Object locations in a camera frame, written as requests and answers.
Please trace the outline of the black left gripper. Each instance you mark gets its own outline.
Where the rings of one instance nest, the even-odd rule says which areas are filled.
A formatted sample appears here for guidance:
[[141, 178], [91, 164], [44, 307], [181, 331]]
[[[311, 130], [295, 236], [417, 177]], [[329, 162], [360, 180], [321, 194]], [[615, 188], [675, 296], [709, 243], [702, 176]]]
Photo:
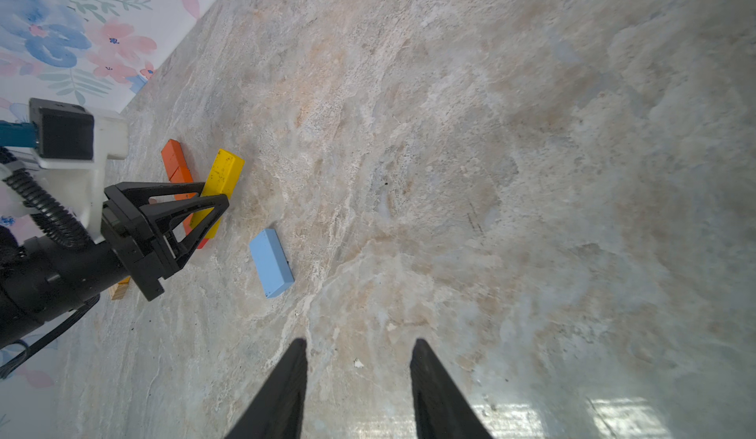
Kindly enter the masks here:
[[[226, 195], [201, 197], [202, 190], [202, 182], [122, 182], [104, 190], [102, 235], [147, 301], [165, 293], [161, 281], [185, 267], [230, 206]], [[191, 230], [192, 216], [207, 209]]]

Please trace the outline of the yellow long block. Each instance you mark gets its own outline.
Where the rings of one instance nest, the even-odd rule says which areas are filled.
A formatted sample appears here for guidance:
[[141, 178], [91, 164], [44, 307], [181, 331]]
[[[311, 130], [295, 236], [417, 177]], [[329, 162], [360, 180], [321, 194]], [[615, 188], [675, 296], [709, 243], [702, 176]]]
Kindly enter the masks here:
[[[244, 167], [244, 159], [238, 157], [229, 151], [220, 149], [216, 159], [211, 167], [208, 178], [205, 182], [201, 196], [215, 196], [224, 194], [230, 200], [233, 191], [241, 177]], [[194, 230], [206, 216], [210, 215], [212, 209], [203, 210], [192, 216], [190, 227]], [[216, 222], [204, 236], [203, 240], [215, 238], [220, 225], [220, 220]]]

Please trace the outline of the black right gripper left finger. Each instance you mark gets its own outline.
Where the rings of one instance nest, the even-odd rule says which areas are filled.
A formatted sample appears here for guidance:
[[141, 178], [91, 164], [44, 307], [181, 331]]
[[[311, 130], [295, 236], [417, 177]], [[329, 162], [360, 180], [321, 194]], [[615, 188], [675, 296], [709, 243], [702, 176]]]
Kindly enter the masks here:
[[301, 437], [307, 386], [306, 340], [295, 339], [232, 430], [232, 438]]

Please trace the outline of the orange short block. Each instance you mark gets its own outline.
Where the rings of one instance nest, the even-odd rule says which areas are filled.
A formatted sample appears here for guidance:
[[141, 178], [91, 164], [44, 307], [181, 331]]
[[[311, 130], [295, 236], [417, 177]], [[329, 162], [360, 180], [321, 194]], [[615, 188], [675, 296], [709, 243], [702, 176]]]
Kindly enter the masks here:
[[179, 141], [169, 139], [165, 144], [165, 147], [161, 150], [161, 158], [163, 159], [163, 166], [170, 182], [173, 182], [181, 177], [188, 169], [188, 165], [183, 153], [181, 143]]

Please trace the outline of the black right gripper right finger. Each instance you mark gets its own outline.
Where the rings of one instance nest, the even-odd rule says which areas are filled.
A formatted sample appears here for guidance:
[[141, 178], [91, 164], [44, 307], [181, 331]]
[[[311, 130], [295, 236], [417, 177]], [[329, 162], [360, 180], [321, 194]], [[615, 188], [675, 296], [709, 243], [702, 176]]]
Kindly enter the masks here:
[[417, 437], [492, 439], [425, 339], [415, 342], [409, 366]]

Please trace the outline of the small grooved wooden block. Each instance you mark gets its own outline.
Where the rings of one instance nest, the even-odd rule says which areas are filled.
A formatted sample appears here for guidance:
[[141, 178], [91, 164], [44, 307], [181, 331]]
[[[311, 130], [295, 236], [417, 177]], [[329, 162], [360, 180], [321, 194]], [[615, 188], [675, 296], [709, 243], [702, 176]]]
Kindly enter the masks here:
[[108, 289], [108, 295], [111, 300], [120, 300], [124, 299], [124, 296], [126, 295], [129, 287], [130, 287], [131, 278], [127, 277], [124, 280], [116, 283], [115, 285], [112, 285]]

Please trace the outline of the light blue block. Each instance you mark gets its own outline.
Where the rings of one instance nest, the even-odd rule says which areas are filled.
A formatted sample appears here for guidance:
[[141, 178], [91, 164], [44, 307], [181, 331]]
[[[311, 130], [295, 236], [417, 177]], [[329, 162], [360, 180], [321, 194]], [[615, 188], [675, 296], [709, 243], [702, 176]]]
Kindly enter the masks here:
[[273, 228], [260, 232], [249, 248], [267, 299], [282, 295], [295, 283], [283, 246]]

